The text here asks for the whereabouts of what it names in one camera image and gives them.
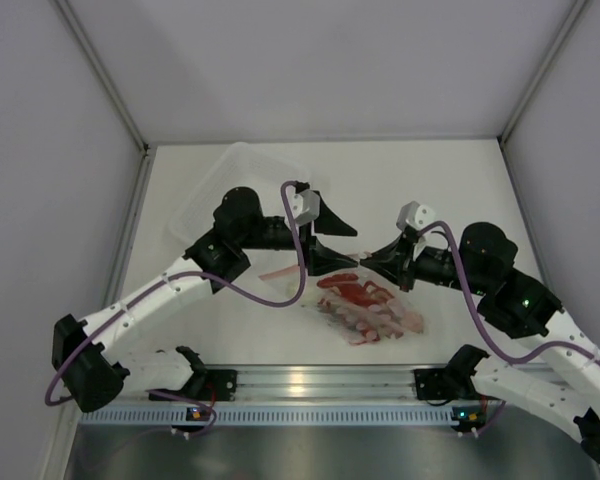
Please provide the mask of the red fake lobster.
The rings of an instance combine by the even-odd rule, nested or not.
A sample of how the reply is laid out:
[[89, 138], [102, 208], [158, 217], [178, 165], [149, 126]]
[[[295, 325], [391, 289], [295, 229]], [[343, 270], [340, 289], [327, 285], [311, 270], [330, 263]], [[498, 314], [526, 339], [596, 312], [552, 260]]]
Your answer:
[[318, 311], [352, 346], [400, 339], [407, 332], [402, 303], [369, 277], [335, 274], [318, 280], [316, 287]]

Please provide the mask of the clear zip top bag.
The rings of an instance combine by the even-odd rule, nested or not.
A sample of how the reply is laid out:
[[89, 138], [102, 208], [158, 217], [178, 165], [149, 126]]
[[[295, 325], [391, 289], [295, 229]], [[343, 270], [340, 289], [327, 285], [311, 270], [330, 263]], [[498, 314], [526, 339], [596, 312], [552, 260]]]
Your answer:
[[357, 264], [306, 279], [294, 306], [320, 318], [351, 346], [422, 335], [424, 316], [397, 287]]

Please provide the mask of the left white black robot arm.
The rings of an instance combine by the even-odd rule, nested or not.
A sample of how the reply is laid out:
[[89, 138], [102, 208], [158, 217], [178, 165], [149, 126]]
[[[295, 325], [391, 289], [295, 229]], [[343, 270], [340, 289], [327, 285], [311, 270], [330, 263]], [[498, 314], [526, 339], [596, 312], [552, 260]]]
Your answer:
[[[269, 308], [298, 302], [307, 279], [355, 266], [352, 258], [323, 246], [320, 235], [354, 237], [356, 229], [299, 181], [280, 188], [284, 213], [267, 216], [258, 194], [235, 187], [213, 212], [211, 229], [158, 277], [134, 293], [81, 319], [68, 314], [54, 325], [51, 363], [55, 374], [45, 392], [48, 406], [74, 401], [84, 413], [119, 396], [195, 399], [205, 390], [207, 370], [189, 347], [137, 355], [133, 347], [180, 311], [228, 289]], [[293, 251], [297, 291], [284, 301], [267, 300], [236, 285], [251, 266], [248, 251]]]

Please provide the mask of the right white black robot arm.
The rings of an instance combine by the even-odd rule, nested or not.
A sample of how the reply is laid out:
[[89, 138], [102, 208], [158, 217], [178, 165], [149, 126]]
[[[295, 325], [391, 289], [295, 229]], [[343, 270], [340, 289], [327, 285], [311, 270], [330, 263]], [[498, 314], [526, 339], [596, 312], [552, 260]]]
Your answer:
[[447, 248], [418, 251], [427, 231], [405, 226], [361, 264], [402, 291], [421, 281], [462, 292], [488, 348], [462, 346], [437, 372], [443, 391], [523, 409], [562, 430], [600, 465], [600, 349], [554, 293], [515, 268], [518, 247], [499, 227], [473, 223], [456, 241], [445, 222], [431, 226]]

